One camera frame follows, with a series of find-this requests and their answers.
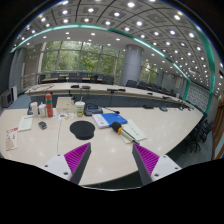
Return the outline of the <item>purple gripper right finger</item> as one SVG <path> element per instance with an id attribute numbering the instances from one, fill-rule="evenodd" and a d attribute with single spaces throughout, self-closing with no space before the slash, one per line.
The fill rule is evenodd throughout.
<path id="1" fill-rule="evenodd" d="M 137 144 L 133 145 L 132 154 L 143 185 L 157 181 L 181 169 L 169 156 L 159 156 Z"/>

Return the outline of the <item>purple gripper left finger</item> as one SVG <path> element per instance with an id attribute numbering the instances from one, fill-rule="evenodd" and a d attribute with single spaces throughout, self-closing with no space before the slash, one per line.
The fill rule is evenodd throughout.
<path id="1" fill-rule="evenodd" d="M 81 145 L 66 154 L 57 154 L 43 169 L 72 183 L 79 184 L 91 154 L 91 144 Z"/>

